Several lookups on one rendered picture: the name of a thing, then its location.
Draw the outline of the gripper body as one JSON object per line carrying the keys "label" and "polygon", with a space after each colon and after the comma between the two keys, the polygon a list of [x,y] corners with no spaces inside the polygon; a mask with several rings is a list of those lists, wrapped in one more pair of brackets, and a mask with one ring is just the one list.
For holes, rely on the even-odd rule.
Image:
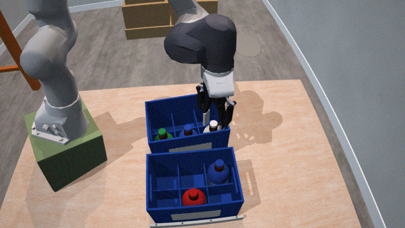
{"label": "gripper body", "polygon": [[[207,87],[204,82],[203,82],[203,89],[204,89],[205,94],[207,95],[208,91],[207,91]],[[226,97],[218,98],[218,100],[219,100],[219,104],[222,104],[227,101]],[[214,102],[214,98],[210,98],[210,101]]]}

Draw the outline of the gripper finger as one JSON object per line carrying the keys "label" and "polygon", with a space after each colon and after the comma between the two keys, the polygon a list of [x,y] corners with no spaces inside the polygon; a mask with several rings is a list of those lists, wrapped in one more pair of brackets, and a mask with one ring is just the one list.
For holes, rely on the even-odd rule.
{"label": "gripper finger", "polygon": [[[218,98],[214,98],[215,106],[218,111],[218,116],[219,116],[219,126],[218,130],[225,129],[225,125],[228,126],[228,124],[232,121],[233,117],[233,111],[234,111],[234,106],[236,105],[236,101],[231,101],[228,97],[226,97],[227,101],[219,104]],[[225,109],[225,103],[227,103],[227,109]]]}
{"label": "gripper finger", "polygon": [[203,83],[200,83],[196,86],[197,94],[198,94],[198,109],[201,109],[203,112],[203,126],[209,123],[210,117],[210,106],[212,101],[210,101],[210,97],[207,94],[205,99],[205,92],[203,90]]}

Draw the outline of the white bottle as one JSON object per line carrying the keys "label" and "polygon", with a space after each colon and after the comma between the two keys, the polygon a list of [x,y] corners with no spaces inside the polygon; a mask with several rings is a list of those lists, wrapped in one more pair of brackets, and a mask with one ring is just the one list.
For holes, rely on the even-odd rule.
{"label": "white bottle", "polygon": [[203,133],[212,132],[212,131],[218,131],[218,124],[217,124],[217,121],[215,121],[215,120],[212,120],[210,122],[209,126],[207,126],[204,129]]}

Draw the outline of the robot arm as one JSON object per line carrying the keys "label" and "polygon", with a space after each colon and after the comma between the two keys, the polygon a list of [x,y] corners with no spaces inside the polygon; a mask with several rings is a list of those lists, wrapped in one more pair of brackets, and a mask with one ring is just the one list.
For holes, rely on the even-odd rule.
{"label": "robot arm", "polygon": [[[234,22],[224,15],[208,14],[196,0],[167,1],[177,12],[177,22],[164,40],[166,53],[179,63],[200,64],[210,98],[234,96]],[[65,146],[81,137],[89,125],[75,74],[66,65],[78,27],[68,0],[25,3],[37,21],[38,32],[22,51],[20,65],[29,77],[41,82],[46,95],[36,113],[32,136]]]}

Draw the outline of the red bottle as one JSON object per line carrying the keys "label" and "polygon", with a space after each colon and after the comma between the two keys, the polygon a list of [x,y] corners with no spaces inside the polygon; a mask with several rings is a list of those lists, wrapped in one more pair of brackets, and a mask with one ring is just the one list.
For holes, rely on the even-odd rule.
{"label": "red bottle", "polygon": [[183,194],[182,204],[183,206],[202,205],[206,204],[206,198],[201,190],[191,188]]}

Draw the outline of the blue bottle crate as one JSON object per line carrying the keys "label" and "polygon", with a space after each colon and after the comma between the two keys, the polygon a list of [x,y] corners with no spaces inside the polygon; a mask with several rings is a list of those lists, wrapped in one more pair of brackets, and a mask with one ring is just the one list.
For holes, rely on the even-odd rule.
{"label": "blue bottle crate", "polygon": [[[229,168],[228,183],[207,186],[208,167],[218,159]],[[191,188],[204,193],[206,204],[183,206],[181,195]],[[160,153],[147,174],[146,204],[155,223],[237,216],[243,203],[233,147]]]}
{"label": "blue bottle crate", "polygon": [[[212,120],[219,116],[215,103],[210,106],[209,123],[203,126],[203,112],[198,109],[198,94],[159,99],[151,108],[146,124],[148,145],[152,154],[228,147],[230,127],[203,133]],[[191,125],[195,135],[179,137],[185,125]],[[164,128],[173,138],[156,140],[158,130]],[[151,138],[152,137],[152,138]]]}

